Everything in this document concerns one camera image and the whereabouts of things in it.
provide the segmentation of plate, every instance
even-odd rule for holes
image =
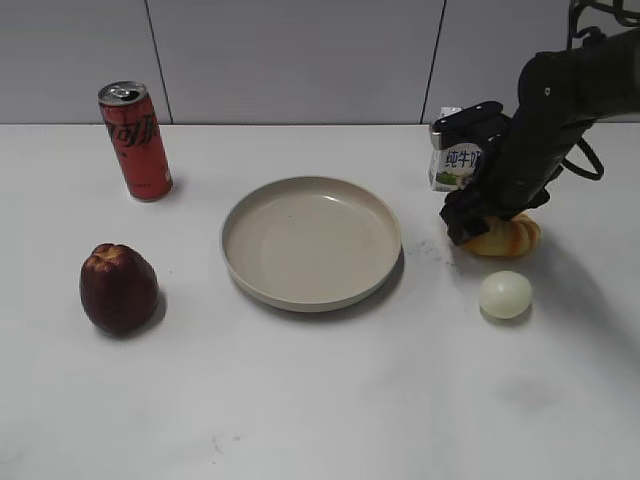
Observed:
[[[402,248],[386,203],[325,177],[289,178],[250,193],[229,213],[220,240],[240,288],[295,312],[364,299],[391,274]]]

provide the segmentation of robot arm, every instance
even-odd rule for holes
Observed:
[[[473,181],[447,195],[440,212],[456,245],[485,233],[484,217],[508,220],[546,203],[545,186],[563,165],[593,180],[602,177],[602,166],[582,135],[596,120],[640,112],[640,28],[585,43],[529,61],[512,120],[500,113],[500,104],[486,102],[432,125],[442,139],[470,141],[483,150]],[[576,144],[595,173],[565,160]]]

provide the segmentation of white egg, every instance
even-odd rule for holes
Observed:
[[[531,282],[504,270],[489,275],[480,285],[480,308],[495,318],[513,318],[531,303]]]

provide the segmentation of plate rim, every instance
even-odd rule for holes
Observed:
[[[258,194],[260,191],[265,190],[265,189],[267,189],[269,187],[273,187],[274,185],[278,185],[278,184],[281,184],[281,183],[289,183],[289,182],[304,181],[304,180],[325,180],[325,181],[329,181],[329,182],[337,182],[337,183],[346,184],[349,187],[355,187],[356,189],[359,189],[359,190],[365,192],[366,194],[370,195],[371,197],[373,197],[373,199],[375,201],[377,201],[384,208],[384,210],[387,212],[387,214],[391,218],[391,223],[393,224],[393,230],[394,230],[394,232],[393,232],[394,250],[395,250],[394,256],[393,256],[394,260],[391,262],[391,265],[387,266],[387,268],[385,269],[387,272],[385,273],[385,275],[382,276],[382,278],[377,280],[371,286],[369,286],[369,287],[365,288],[364,290],[356,293],[355,295],[348,295],[346,297],[342,297],[342,298],[338,298],[338,299],[330,300],[330,301],[326,301],[326,302],[298,302],[298,301],[292,301],[290,299],[276,297],[274,295],[268,294],[268,293],[260,290],[259,288],[254,287],[249,282],[247,282],[245,279],[243,279],[238,274],[238,272],[235,271],[235,269],[233,268],[233,266],[231,265],[231,263],[229,261],[229,258],[227,256],[227,252],[226,252],[225,247],[224,247],[224,234],[225,234],[225,231],[226,231],[227,226],[229,224],[229,220],[231,219],[231,217],[234,214],[234,212],[238,209],[238,207],[240,205],[242,205],[244,202],[246,202],[252,196]],[[378,195],[373,193],[371,190],[369,190],[367,188],[364,188],[361,185],[358,185],[356,183],[353,183],[353,182],[350,182],[350,181],[347,181],[347,180],[343,180],[343,179],[340,179],[340,178],[328,177],[328,176],[323,176],[323,175],[301,175],[301,176],[296,176],[296,177],[282,178],[280,180],[275,180],[273,182],[266,183],[266,184],[264,184],[264,185],[262,185],[262,186],[260,186],[260,187],[258,187],[256,189],[252,190],[251,192],[247,193],[246,195],[244,195],[227,212],[227,214],[226,214],[226,216],[224,218],[224,221],[222,222],[222,226],[220,228],[220,234],[218,235],[218,243],[219,243],[220,253],[222,254],[222,258],[223,258],[224,263],[225,263],[225,265],[227,267],[227,271],[231,275],[232,279],[235,282],[237,282],[241,286],[241,288],[245,292],[249,293],[252,297],[256,298],[257,300],[259,300],[259,301],[261,301],[263,303],[266,303],[268,305],[274,306],[276,308],[281,308],[283,310],[294,311],[294,312],[322,312],[322,311],[337,310],[337,309],[340,309],[340,308],[347,307],[349,305],[353,305],[354,303],[357,303],[357,302],[359,302],[361,300],[364,300],[370,294],[375,292],[380,286],[382,286],[382,284],[389,278],[389,276],[393,272],[393,269],[394,269],[395,265],[397,264],[398,258],[399,258],[400,254],[402,252],[402,232],[400,230],[400,222],[398,221],[398,217],[393,212],[393,210],[391,209],[389,204],[387,202],[385,202],[382,198],[380,198]]]

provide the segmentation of coca-cola can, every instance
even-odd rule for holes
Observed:
[[[147,201],[166,195],[173,182],[147,87],[111,83],[98,93],[98,103],[129,193]]]

